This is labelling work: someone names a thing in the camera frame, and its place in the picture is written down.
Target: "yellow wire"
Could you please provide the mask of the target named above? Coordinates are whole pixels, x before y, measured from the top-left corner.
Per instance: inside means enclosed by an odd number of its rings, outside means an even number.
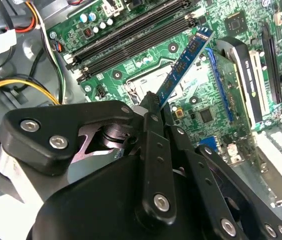
[[[44,95],[46,95],[55,105],[59,105],[60,103],[56,100],[56,98],[54,96],[52,96],[48,91],[44,90],[43,88],[41,88],[40,86],[28,82],[28,81],[24,81],[24,80],[17,80],[17,79],[6,79],[6,80],[1,80],[0,81],[0,87],[8,85],[8,84],[26,84],[29,85],[35,89],[37,89],[38,91],[40,91],[41,93],[43,93]]]

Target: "white label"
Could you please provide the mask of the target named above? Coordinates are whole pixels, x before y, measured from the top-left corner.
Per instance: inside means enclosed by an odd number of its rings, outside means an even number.
[[[8,51],[14,45],[16,45],[15,29],[0,34],[0,54]]]
[[[99,74],[96,75],[96,78],[98,80],[102,80],[102,79],[104,79],[104,76],[103,76],[103,74],[99,73]]]

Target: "white wire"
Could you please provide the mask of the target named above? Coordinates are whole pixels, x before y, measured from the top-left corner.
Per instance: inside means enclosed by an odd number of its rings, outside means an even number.
[[[62,71],[61,71],[61,69],[59,67],[59,64],[58,64],[58,62],[57,62],[57,60],[56,60],[56,58],[55,58],[55,56],[54,56],[54,54],[52,52],[51,46],[49,44],[49,39],[47,37],[46,28],[45,28],[45,24],[43,22],[43,18],[41,17],[39,11],[37,10],[36,6],[33,3],[32,3],[32,6],[33,6],[33,9],[36,11],[37,17],[39,18],[40,25],[41,25],[42,32],[43,32],[43,36],[44,36],[44,39],[45,39],[45,42],[46,42],[46,48],[48,50],[48,53],[51,56],[52,60],[54,61],[55,65],[57,66],[57,68],[58,68],[58,70],[59,70],[59,72],[60,72],[60,74],[62,76],[62,81],[63,81],[63,99],[62,99],[62,102],[64,102],[65,91],[66,91],[65,78],[64,78],[64,76],[62,74]]]

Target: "blue ram stick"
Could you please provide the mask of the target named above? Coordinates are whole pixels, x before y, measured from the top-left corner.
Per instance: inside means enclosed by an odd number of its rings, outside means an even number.
[[[174,92],[175,87],[181,82],[187,71],[192,66],[193,62],[204,50],[205,46],[209,43],[214,32],[207,27],[198,27],[197,32],[187,44],[179,59],[176,61],[172,70],[167,75],[166,79],[160,86],[156,95],[160,99],[160,109],[164,107],[171,94]]]

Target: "ram slot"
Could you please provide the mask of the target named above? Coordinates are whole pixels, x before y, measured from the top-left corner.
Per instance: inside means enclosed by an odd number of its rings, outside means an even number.
[[[273,102],[280,104],[282,103],[282,89],[279,68],[276,60],[275,41],[273,35],[271,35],[270,26],[266,22],[263,26],[262,42],[265,52],[265,60],[268,66],[267,71],[269,75]]]
[[[257,92],[259,93],[262,115],[264,116],[269,114],[271,111],[270,111],[269,100],[267,98],[260,54],[258,53],[258,51],[252,50],[250,51],[250,56],[251,56],[252,67],[255,75]]]
[[[137,55],[141,52],[156,46],[157,44],[185,31],[188,28],[196,26],[196,22],[185,20],[183,17],[176,19],[165,26],[141,36],[139,39],[120,47],[119,49],[99,58],[98,60],[84,66],[83,76],[78,79],[81,82],[84,79],[89,79],[92,76],[101,73],[109,68],[112,68],[119,63]]]
[[[180,9],[186,9],[189,6],[190,1],[188,1],[188,4],[184,4],[184,2],[180,0],[171,0],[160,4],[149,12],[142,14],[137,19],[134,19],[115,30],[115,32],[108,34],[101,40],[75,51],[73,53],[74,64],[100,54],[102,51],[138,34],[140,31],[150,28],[163,19],[173,16]]]

